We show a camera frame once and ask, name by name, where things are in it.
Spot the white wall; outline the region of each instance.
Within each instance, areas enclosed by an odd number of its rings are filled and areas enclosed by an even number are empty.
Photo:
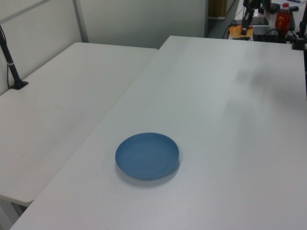
[[[72,0],[47,1],[1,26],[21,79],[81,41]],[[0,51],[0,95],[7,89],[6,60]]]
[[[170,35],[204,37],[207,0],[77,0],[91,43],[160,48]]]

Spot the red bottle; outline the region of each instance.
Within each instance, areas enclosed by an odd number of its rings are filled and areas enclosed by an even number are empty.
[[[277,30],[282,31],[285,35],[288,33],[291,21],[291,12],[289,10],[289,4],[284,3],[277,12],[275,27]]]

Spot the white tabletop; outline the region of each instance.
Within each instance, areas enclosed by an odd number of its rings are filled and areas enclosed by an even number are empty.
[[[142,132],[178,144],[171,175],[118,169]],[[305,230],[306,139],[303,52],[170,37],[12,230]]]
[[[29,205],[156,49],[76,43],[0,97],[0,198]]]
[[[240,0],[239,1],[238,8],[236,10],[236,15],[237,16],[235,17],[235,20],[241,20],[242,17],[243,17],[243,10],[240,12],[240,10],[243,7],[243,1],[244,0]],[[299,23],[303,19],[305,6],[306,6],[306,3],[300,4],[300,5],[298,5],[299,11],[294,11],[293,12],[293,17],[294,17],[294,21],[295,21],[295,30],[299,30]],[[255,10],[254,17],[263,17],[263,16],[264,16],[263,14],[258,13],[258,10]],[[270,27],[275,27],[276,13],[269,14],[267,16],[267,19],[268,19],[269,25],[254,25],[254,26],[270,26]]]

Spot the plate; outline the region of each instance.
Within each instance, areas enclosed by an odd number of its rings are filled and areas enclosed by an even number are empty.
[[[177,144],[159,133],[140,133],[124,140],[117,148],[115,161],[127,175],[141,180],[166,176],[179,159]]]

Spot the floor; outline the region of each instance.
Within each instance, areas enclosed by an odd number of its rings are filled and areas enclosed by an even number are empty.
[[[225,29],[235,18],[238,4],[239,0],[236,0],[224,20],[208,20],[208,38],[222,39]]]

